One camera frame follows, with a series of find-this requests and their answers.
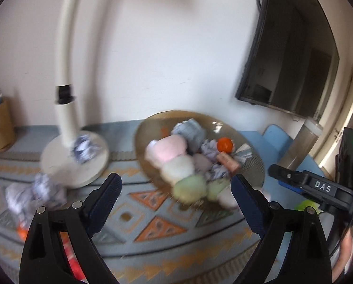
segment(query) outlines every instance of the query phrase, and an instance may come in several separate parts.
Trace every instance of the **plate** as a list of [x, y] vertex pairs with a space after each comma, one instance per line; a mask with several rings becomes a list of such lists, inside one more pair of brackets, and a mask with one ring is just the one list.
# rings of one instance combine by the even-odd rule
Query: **plate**
[[[177, 123], [189, 120], [190, 118], [194, 118], [206, 129], [206, 138], [209, 140], [228, 137], [234, 141], [236, 148], [239, 148], [244, 143], [248, 143], [252, 148], [253, 157], [246, 160], [240, 169], [240, 173], [253, 187], [262, 187], [265, 179], [262, 159], [243, 135], [221, 120], [205, 114], [189, 111], [166, 111], [146, 118], [139, 125], [134, 138], [137, 160], [145, 175], [158, 189], [171, 196], [172, 187], [161, 178], [159, 170], [153, 167], [149, 161], [145, 160], [145, 149], [150, 141], [167, 137]], [[197, 202], [193, 206], [202, 209], [222, 209], [218, 203], [209, 202], [207, 199]]]

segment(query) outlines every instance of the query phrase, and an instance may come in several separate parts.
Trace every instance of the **round white lamp base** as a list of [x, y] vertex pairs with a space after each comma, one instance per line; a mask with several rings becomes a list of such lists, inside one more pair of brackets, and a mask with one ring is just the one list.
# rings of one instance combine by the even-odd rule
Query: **round white lamp base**
[[97, 179], [110, 157], [108, 145], [100, 135], [90, 131], [80, 133], [89, 134], [90, 140], [101, 147], [93, 159], [83, 164], [77, 163], [70, 150], [63, 146], [60, 136], [45, 147], [40, 158], [41, 171], [67, 188], [80, 188]]

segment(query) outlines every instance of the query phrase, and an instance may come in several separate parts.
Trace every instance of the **metal screw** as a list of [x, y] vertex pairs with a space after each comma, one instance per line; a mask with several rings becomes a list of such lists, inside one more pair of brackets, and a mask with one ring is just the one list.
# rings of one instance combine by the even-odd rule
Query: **metal screw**
[[316, 213], [316, 210], [313, 207], [311, 207], [311, 206], [308, 206], [306, 210], [311, 215], [314, 215]]
[[78, 209], [78, 208], [81, 208], [82, 207], [82, 202], [81, 201], [76, 201], [73, 203], [73, 208], [74, 209]]
[[42, 214], [44, 211], [45, 211], [45, 207], [44, 206], [41, 206], [41, 207], [37, 208], [37, 213], [39, 215]]
[[280, 208], [280, 204], [278, 202], [270, 202], [269, 206], [273, 210], [278, 210]]

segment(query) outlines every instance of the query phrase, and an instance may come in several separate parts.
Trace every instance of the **pen holder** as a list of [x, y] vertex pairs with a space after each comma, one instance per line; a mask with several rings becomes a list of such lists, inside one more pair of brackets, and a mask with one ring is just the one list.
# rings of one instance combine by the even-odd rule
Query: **pen holder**
[[15, 142], [16, 135], [13, 129], [7, 100], [0, 104], [0, 151], [5, 151]]

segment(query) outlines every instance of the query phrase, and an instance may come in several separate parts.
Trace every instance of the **orange ball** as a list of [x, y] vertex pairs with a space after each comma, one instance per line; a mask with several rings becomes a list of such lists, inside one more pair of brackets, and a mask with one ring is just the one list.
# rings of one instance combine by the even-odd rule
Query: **orange ball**
[[218, 141], [217, 141], [217, 150], [219, 152], [226, 152], [228, 154], [230, 154], [233, 150], [233, 142], [231, 139], [229, 138], [220, 138]]

